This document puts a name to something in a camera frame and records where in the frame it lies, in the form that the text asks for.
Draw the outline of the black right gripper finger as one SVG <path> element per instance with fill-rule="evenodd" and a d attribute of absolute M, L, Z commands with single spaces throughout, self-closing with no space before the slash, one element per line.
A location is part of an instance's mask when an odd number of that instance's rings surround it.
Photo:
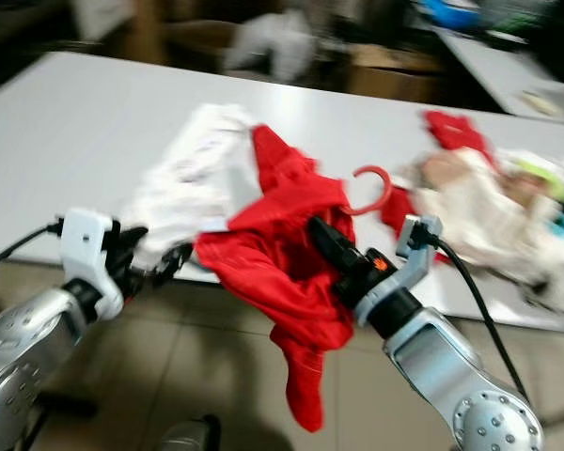
<path fill-rule="evenodd" d="M 320 216 L 312 216 L 306 224 L 313 246 L 326 262 L 354 262 L 354 244 Z"/>

